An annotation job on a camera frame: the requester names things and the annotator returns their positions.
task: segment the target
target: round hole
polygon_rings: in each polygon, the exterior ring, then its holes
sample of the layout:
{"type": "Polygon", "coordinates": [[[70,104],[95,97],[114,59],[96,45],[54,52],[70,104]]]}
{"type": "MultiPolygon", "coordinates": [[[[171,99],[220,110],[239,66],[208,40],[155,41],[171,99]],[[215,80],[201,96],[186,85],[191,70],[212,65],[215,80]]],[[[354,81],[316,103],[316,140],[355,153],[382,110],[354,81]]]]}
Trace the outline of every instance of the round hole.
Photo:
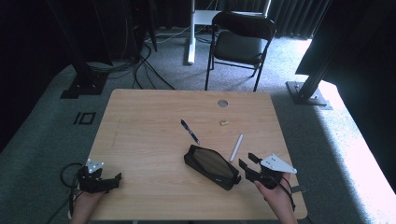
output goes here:
{"type": "Polygon", "coordinates": [[[227,107],[228,102],[226,100],[219,100],[218,105],[221,107],[227,107]]]}

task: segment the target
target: black folding chair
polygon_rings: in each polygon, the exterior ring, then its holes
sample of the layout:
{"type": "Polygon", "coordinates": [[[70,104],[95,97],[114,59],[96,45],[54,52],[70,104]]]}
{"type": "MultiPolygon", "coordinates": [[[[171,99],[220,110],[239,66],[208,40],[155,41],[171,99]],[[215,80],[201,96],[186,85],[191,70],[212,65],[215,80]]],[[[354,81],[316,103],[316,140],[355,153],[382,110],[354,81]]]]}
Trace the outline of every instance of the black folding chair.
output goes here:
{"type": "Polygon", "coordinates": [[[275,33],[274,22],[263,15],[246,15],[225,11],[218,13],[212,20],[212,40],[207,63],[205,90],[207,91],[210,70],[214,69],[215,63],[222,63],[253,69],[251,77],[254,77],[259,69],[253,89],[256,91],[267,50],[275,33]],[[216,38],[217,30],[220,32],[219,37],[216,38]],[[262,47],[263,40],[266,41],[264,48],[262,47]]]}

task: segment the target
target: chair backrest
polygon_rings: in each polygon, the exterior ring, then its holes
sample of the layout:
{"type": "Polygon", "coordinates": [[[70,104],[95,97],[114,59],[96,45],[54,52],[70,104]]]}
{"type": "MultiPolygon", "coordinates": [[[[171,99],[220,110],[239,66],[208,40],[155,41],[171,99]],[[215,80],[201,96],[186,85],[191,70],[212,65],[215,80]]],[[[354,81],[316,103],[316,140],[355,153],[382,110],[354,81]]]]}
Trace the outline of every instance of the chair backrest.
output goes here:
{"type": "Polygon", "coordinates": [[[250,36],[271,41],[276,33],[273,21],[263,15],[244,15],[222,11],[212,20],[212,25],[219,25],[237,35],[250,36]]]}

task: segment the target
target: white marker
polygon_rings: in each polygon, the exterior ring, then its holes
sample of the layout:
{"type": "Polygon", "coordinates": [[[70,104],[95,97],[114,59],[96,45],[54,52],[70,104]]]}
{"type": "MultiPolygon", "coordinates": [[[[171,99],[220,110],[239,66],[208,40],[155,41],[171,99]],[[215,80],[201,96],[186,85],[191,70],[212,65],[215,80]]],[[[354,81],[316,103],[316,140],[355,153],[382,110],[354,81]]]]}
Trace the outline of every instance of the white marker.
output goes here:
{"type": "Polygon", "coordinates": [[[236,142],[235,148],[233,149],[233,155],[231,155],[230,161],[233,161],[233,158],[235,157],[236,152],[238,151],[239,146],[241,145],[242,138],[244,138],[244,135],[241,133],[241,135],[239,135],[238,141],[236,142]]]}

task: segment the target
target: human hand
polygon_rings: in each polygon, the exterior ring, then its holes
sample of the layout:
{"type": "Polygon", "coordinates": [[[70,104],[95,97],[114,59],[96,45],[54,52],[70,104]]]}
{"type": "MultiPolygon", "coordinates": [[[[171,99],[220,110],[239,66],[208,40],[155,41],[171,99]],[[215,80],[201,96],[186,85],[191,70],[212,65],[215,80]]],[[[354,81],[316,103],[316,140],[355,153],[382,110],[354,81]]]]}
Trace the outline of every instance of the human hand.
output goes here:
{"type": "Polygon", "coordinates": [[[99,204],[105,192],[89,193],[82,191],[75,200],[74,212],[70,224],[85,224],[99,204]]]}
{"type": "MultiPolygon", "coordinates": [[[[284,173],[280,184],[290,192],[289,180],[290,173],[284,173]]],[[[280,186],[276,186],[274,189],[268,189],[259,181],[254,181],[254,184],[264,197],[264,200],[268,202],[280,223],[297,223],[291,207],[290,197],[280,186]]]]}

